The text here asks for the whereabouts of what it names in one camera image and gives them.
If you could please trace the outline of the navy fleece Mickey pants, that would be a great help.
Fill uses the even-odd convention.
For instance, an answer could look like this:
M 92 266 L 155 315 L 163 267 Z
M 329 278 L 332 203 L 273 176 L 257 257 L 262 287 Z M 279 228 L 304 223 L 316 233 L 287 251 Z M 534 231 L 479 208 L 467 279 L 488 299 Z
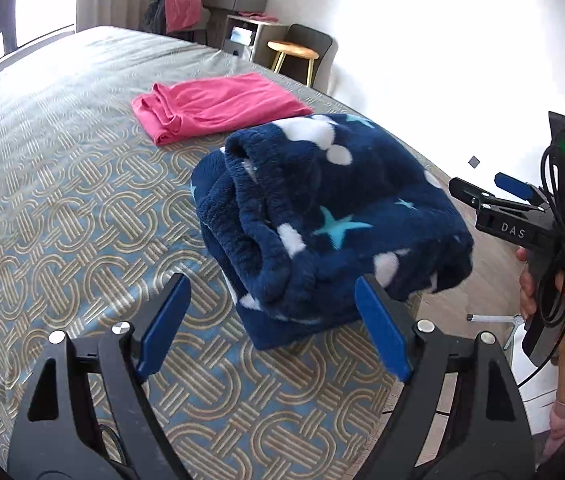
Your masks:
M 239 130 L 190 185 L 204 244 L 258 350 L 356 321 L 363 275 L 404 301 L 472 271 L 473 237 L 442 184 L 367 118 Z

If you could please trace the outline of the patterned bed cover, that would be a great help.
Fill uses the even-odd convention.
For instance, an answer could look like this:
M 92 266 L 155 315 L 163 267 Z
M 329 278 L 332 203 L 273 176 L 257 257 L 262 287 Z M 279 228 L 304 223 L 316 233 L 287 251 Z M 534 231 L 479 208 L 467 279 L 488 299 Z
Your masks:
M 154 145 L 132 102 L 153 84 L 255 65 L 164 36 L 97 27 L 0 69 L 0 474 L 19 404 L 54 330 L 97 337 L 180 273 L 188 312 L 145 383 L 197 479 L 345 479 L 394 389 L 354 322 L 255 349 L 206 249 L 191 172 L 225 138 Z

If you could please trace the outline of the folded pink garment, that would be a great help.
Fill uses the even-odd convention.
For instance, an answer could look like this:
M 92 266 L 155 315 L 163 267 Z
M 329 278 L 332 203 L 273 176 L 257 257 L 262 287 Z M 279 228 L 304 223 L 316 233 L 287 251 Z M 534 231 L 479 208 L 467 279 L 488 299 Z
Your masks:
M 311 107 L 257 73 L 153 84 L 132 109 L 157 146 L 307 116 Z

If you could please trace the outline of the white open shelf cabinet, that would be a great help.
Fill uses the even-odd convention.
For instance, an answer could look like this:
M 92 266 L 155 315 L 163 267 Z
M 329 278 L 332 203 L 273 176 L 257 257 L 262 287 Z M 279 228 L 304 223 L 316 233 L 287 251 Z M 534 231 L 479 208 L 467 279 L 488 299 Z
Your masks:
M 284 40 L 288 29 L 286 24 L 229 15 L 220 49 L 244 61 L 272 67 L 276 53 L 268 47 L 268 43 Z

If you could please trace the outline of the wooden round stool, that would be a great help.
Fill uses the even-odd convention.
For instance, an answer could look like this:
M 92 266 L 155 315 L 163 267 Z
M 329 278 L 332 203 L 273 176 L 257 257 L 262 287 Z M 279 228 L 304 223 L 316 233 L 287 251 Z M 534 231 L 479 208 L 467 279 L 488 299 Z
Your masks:
M 275 53 L 272 66 L 270 66 L 270 69 L 274 73 L 281 73 L 283 64 L 288 60 L 288 58 L 293 60 L 295 64 L 303 62 L 305 64 L 305 76 L 303 82 L 308 88 L 311 88 L 314 82 L 315 64 L 320 58 L 318 52 L 311 48 L 285 40 L 269 40 L 267 42 L 267 47 Z

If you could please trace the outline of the pink clothes on chair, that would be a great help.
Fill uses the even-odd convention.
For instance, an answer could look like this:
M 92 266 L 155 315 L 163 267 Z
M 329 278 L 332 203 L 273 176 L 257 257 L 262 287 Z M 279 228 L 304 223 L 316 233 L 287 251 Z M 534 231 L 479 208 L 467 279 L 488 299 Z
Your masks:
M 202 18 L 201 0 L 164 0 L 165 32 L 188 32 L 198 29 Z

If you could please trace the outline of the grey dressing table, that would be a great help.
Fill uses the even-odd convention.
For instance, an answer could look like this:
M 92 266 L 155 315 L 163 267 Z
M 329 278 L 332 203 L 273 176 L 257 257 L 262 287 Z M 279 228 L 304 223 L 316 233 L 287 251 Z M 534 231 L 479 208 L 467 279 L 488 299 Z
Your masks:
M 240 12 L 264 12 L 268 0 L 201 0 L 204 9 L 210 11 L 206 26 L 206 44 L 215 49 L 222 47 L 226 18 Z

